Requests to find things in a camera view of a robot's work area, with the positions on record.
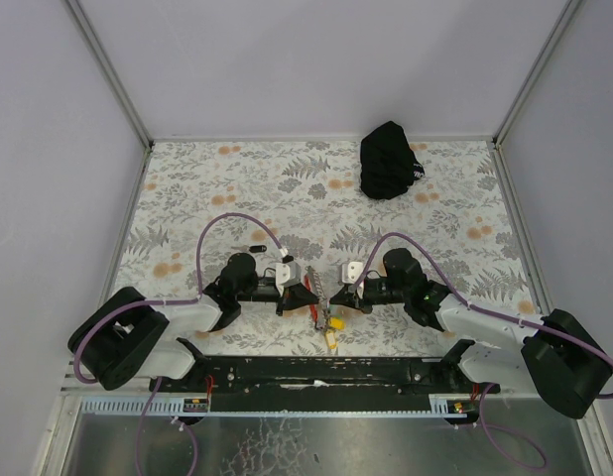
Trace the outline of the red-handled metal key organizer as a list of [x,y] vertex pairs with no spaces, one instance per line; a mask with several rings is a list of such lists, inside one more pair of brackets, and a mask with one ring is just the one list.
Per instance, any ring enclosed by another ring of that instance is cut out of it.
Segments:
[[319,331],[326,331],[330,328],[331,318],[329,299],[325,295],[319,274],[312,266],[306,267],[305,286],[317,297],[317,304],[311,305],[314,326]]

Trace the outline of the green key tag with key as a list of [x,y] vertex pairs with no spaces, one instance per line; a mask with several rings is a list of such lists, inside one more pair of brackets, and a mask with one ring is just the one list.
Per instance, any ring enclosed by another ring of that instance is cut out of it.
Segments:
[[340,307],[334,306],[330,309],[330,317],[341,319],[343,317],[343,311]]

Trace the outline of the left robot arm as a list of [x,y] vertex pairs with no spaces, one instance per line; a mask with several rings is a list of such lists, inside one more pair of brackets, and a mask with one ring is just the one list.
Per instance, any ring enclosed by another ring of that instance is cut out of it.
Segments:
[[115,293],[69,338],[73,372],[82,384],[117,390],[135,377],[180,380],[197,357],[184,338],[222,330],[243,302],[271,303],[276,314],[318,304],[301,268],[287,256],[270,276],[259,275],[248,253],[232,255],[218,277],[192,299],[147,299],[137,289]]

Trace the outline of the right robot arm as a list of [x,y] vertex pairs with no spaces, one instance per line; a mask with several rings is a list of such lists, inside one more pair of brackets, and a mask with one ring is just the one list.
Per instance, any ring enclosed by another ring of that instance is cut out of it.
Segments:
[[404,249],[388,251],[385,273],[370,277],[361,262],[340,267],[330,303],[369,313],[399,304],[416,324],[459,337],[456,365],[471,382],[536,394],[565,417],[580,419],[613,375],[602,349],[570,313],[507,315],[431,280]]

